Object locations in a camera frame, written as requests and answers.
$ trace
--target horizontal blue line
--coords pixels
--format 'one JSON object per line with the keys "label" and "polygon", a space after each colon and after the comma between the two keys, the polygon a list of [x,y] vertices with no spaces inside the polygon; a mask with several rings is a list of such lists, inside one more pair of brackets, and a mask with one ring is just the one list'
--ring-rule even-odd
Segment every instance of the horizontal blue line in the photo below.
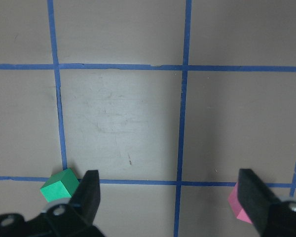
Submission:
{"label": "horizontal blue line", "polygon": [[[0,176],[0,180],[46,182],[45,177]],[[182,185],[195,187],[234,187],[235,182],[193,182],[193,181],[166,181],[166,180],[126,180],[101,179],[101,184],[137,184],[137,185]],[[291,183],[266,183],[270,188],[290,188]]]}
{"label": "horizontal blue line", "polygon": [[152,66],[148,64],[85,64],[85,63],[66,63],[59,64],[60,69],[120,69],[120,70],[170,70],[181,71],[182,65],[160,65]]}
{"label": "horizontal blue line", "polygon": [[51,70],[53,64],[0,64],[1,70]]}
{"label": "horizontal blue line", "polygon": [[[1,70],[53,70],[53,64],[0,64]],[[209,72],[287,72],[296,73],[294,66],[215,66],[215,65],[160,65],[147,64],[83,64],[63,63],[59,69],[120,69],[150,71],[209,71]]]}

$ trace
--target green cube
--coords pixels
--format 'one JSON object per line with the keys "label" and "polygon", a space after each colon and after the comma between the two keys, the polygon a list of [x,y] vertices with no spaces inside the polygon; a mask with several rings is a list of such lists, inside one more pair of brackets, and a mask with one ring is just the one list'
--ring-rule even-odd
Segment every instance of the green cube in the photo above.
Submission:
{"label": "green cube", "polygon": [[60,198],[71,198],[79,185],[73,171],[68,168],[52,175],[41,187],[40,191],[50,202]]}

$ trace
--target pink cube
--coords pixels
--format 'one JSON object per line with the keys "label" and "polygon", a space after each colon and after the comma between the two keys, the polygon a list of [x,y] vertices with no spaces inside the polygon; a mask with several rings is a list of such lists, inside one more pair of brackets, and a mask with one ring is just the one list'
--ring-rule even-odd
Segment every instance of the pink cube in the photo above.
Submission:
{"label": "pink cube", "polygon": [[230,207],[235,214],[236,218],[245,222],[252,224],[250,218],[248,217],[245,210],[242,208],[240,202],[238,201],[238,183],[236,183],[231,194],[228,197],[228,202]]}

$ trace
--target screw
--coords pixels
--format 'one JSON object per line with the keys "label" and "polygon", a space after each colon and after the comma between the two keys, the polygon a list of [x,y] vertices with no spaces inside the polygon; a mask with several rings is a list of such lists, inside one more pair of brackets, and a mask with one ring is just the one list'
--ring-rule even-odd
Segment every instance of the screw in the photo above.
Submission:
{"label": "screw", "polygon": [[59,207],[57,207],[54,211],[53,211],[53,214],[55,216],[60,216],[62,214],[64,214],[66,211],[65,207],[63,205],[60,205]]}
{"label": "screw", "polygon": [[296,202],[291,202],[288,207],[293,211],[296,212]]}
{"label": "screw", "polygon": [[12,215],[8,215],[7,218],[1,221],[1,226],[6,227],[8,225],[11,225],[13,222],[14,222],[14,217]]}

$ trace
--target cube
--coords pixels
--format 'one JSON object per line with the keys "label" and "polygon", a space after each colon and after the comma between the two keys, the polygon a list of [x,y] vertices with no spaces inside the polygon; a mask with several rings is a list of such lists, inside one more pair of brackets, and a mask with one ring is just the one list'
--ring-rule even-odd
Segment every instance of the cube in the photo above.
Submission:
{"label": "cube", "polygon": [[60,198],[71,198],[78,185],[75,174],[68,168],[52,175],[41,187],[40,192],[50,202]]}
{"label": "cube", "polygon": [[230,207],[235,214],[236,218],[245,222],[252,224],[250,218],[248,217],[246,211],[242,208],[238,200],[238,183],[236,183],[231,194],[229,195],[228,202]]}

